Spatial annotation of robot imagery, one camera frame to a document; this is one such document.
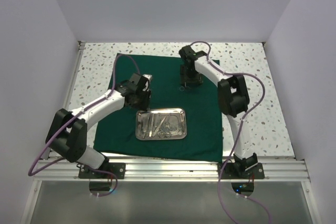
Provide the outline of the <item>steel hemostat clamp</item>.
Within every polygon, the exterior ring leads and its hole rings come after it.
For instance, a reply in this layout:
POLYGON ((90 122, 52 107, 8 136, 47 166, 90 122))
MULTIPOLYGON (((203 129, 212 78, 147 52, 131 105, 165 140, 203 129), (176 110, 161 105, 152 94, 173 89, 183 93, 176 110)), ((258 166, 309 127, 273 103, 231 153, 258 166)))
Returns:
POLYGON ((191 85, 189 83, 187 83, 187 82, 182 82, 181 85, 180 85, 180 87, 179 87, 179 90, 181 92, 188 91, 190 89, 191 89, 191 85))

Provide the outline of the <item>steel surgical scissors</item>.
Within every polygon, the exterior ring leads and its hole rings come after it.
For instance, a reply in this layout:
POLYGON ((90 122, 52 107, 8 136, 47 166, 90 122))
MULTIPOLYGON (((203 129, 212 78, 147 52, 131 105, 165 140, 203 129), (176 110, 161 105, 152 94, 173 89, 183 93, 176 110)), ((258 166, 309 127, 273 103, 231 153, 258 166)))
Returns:
POLYGON ((170 116, 165 116, 162 119, 162 122, 159 124, 157 128, 157 136, 159 138, 169 138, 171 137, 171 126, 170 126, 170 116))

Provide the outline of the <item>steel instrument tray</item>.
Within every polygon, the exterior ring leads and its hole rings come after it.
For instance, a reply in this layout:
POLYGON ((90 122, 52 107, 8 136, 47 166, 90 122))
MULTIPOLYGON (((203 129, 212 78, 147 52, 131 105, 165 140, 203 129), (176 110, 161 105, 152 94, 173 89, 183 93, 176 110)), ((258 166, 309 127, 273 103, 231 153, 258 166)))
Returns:
POLYGON ((170 108, 170 109, 154 109, 148 111, 138 111, 136 114, 136 128, 135 136, 141 141, 163 141, 163 140, 181 140, 187 136, 187 123, 186 123, 186 112, 181 108, 170 108), (150 114, 154 115, 153 128, 155 129, 164 116, 170 117, 171 126, 171 137, 169 138, 158 138, 158 137, 148 137, 146 131, 148 128, 148 121, 150 114), (146 116, 145 129, 144 132, 140 132, 140 119, 141 116, 146 116))

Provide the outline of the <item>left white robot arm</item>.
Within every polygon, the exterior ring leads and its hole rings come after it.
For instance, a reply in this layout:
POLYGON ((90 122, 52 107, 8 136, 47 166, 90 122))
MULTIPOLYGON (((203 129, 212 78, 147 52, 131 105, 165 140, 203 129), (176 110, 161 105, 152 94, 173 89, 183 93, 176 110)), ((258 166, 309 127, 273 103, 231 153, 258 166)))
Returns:
POLYGON ((152 75, 134 73, 130 79, 113 84, 99 98, 85 106, 56 112, 46 142, 49 147, 70 163, 90 167, 97 178, 109 172, 107 158, 87 144, 87 132, 106 116, 125 107, 138 110, 149 108, 152 75))

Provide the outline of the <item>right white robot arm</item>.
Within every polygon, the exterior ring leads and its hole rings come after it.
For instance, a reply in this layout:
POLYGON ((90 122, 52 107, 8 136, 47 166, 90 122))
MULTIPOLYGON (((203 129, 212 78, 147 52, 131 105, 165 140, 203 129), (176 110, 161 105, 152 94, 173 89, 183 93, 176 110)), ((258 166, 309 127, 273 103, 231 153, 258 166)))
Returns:
POLYGON ((248 111, 250 98, 245 78, 242 74, 226 74, 206 52, 195 52, 187 45, 179 50, 183 64, 180 66, 182 84, 201 84, 206 77, 217 87, 219 110, 224 114, 235 140, 233 147, 234 162, 225 169, 240 178, 246 178, 258 164, 257 155, 253 151, 249 129, 242 126, 243 115, 248 111))

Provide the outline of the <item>steel scalpel handle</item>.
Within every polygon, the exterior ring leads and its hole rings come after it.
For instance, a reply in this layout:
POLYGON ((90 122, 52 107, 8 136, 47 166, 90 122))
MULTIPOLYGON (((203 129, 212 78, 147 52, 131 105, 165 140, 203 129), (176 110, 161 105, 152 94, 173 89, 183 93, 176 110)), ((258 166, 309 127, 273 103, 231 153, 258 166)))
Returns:
POLYGON ((145 129, 146 116, 142 115, 140 119, 140 132, 143 133, 145 129))

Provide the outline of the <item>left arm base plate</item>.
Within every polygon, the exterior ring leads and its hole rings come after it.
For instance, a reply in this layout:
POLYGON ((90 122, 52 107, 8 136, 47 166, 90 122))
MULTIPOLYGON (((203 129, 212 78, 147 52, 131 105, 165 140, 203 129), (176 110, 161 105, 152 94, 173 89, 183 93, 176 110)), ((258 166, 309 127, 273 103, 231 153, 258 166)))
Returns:
POLYGON ((105 163, 98 169, 90 168, 83 164, 76 165, 79 168, 80 179, 124 179, 126 163, 105 163))

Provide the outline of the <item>steel forceps tweezers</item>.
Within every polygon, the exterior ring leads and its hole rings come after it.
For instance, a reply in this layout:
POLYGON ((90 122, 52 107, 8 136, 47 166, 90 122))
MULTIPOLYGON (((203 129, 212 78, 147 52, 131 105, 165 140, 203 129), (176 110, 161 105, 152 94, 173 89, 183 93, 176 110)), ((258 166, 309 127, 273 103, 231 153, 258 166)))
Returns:
POLYGON ((152 128, 153 128, 153 124, 154 124, 154 115, 153 114, 150 114, 149 116, 149 121, 148 121, 148 128, 147 128, 147 135, 148 137, 151 137, 152 136, 152 128))

